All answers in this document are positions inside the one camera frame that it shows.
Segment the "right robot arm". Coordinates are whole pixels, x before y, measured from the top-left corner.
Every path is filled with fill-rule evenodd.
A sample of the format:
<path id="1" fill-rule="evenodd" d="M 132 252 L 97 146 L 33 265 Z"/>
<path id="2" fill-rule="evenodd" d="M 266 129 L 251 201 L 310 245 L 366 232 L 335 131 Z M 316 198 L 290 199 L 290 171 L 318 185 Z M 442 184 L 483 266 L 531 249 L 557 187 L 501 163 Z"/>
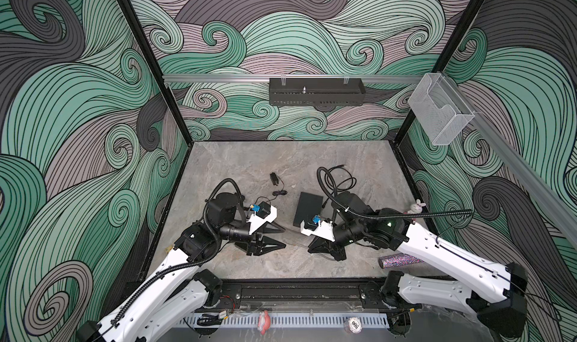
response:
<path id="1" fill-rule="evenodd" d="M 317 181 L 342 223 L 314 215 L 301 222 L 301 233 L 312 235 L 311 254 L 325 253 L 340 262 L 346 248 L 366 241 L 377 249 L 397 250 L 446 273 L 436 280 L 392 271 L 380 292 L 386 304 L 407 309 L 429 304 L 467 313 L 491 331 L 519 338 L 527 322 L 527 272 L 518 263 L 503 265 L 476 256 L 430 232 L 415 219 L 391 208 L 374 211 L 353 193 L 340 190 L 330 169 L 320 167 Z"/>

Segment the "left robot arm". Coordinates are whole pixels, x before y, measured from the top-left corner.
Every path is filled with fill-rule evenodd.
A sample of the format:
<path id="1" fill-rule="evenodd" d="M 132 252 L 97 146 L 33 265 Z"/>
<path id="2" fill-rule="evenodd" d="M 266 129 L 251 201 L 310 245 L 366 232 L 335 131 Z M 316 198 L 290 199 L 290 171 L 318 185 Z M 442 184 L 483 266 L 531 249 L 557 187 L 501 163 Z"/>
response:
<path id="1" fill-rule="evenodd" d="M 182 319 L 203 307 L 216 307 L 222 281 L 203 266 L 236 244 L 249 256 L 285 248 L 266 235 L 278 210 L 269 199 L 250 206 L 236 181 L 226 178 L 207 198 L 200 220 L 185 229 L 161 265 L 113 312 L 88 321 L 77 331 L 79 341 L 158 341 Z"/>

